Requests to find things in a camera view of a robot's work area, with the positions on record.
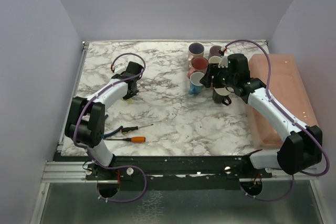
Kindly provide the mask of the blue mug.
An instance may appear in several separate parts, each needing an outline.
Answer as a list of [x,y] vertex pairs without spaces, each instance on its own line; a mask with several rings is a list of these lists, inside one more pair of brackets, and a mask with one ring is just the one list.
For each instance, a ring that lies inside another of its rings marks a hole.
[[190,76],[190,89],[189,95],[197,95],[204,89],[204,85],[200,83],[200,80],[204,77],[202,72],[194,72]]

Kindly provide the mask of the pink spectrum mug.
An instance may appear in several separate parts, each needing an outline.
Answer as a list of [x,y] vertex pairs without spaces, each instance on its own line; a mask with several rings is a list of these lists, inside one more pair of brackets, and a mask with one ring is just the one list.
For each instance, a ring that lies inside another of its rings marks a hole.
[[187,73],[187,77],[190,78],[195,72],[206,73],[208,68],[208,60],[204,57],[195,57],[190,64],[190,70]]

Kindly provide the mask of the black mug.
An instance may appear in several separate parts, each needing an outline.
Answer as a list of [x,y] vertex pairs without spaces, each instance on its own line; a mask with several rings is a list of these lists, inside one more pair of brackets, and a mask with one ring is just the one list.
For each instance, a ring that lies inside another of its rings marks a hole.
[[212,99],[216,104],[231,105],[232,101],[229,97],[231,94],[226,88],[214,88]]

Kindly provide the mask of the light green mug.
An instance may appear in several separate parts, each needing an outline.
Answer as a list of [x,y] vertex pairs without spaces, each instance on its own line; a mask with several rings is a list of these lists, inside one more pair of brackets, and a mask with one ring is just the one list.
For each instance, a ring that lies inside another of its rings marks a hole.
[[208,70],[218,70],[220,69],[219,63],[221,62],[222,58],[219,56],[212,56],[208,59]]

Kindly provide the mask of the purple mug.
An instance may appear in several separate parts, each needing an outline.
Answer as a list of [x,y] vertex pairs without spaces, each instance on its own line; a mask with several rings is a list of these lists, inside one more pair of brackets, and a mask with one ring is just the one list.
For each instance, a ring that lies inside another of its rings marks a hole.
[[215,46],[211,46],[211,48],[209,49],[209,54],[208,57],[211,58],[213,56],[219,56],[222,57],[222,53],[221,53],[221,46],[215,45]]

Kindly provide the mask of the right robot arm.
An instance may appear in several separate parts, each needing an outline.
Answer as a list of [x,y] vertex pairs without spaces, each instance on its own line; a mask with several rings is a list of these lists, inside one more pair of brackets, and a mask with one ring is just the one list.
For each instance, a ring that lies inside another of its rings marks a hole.
[[322,160],[322,131],[308,126],[291,114],[258,78],[251,78],[247,57],[228,56],[228,65],[211,64],[200,83],[206,88],[233,89],[234,94],[257,110],[276,130],[282,140],[279,150],[256,151],[241,164],[246,177],[254,177],[260,169],[281,169],[289,175],[305,170]]

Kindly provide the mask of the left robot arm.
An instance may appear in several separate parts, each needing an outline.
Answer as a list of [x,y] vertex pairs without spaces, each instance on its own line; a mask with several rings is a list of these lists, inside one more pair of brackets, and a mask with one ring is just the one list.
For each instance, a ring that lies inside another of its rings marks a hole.
[[75,146],[86,151],[98,164],[98,173],[104,179],[115,175],[115,155],[103,141],[106,110],[120,99],[129,99],[138,93],[136,82],[141,79],[145,66],[130,61],[124,69],[115,73],[110,81],[94,94],[74,97],[68,114],[65,136]]

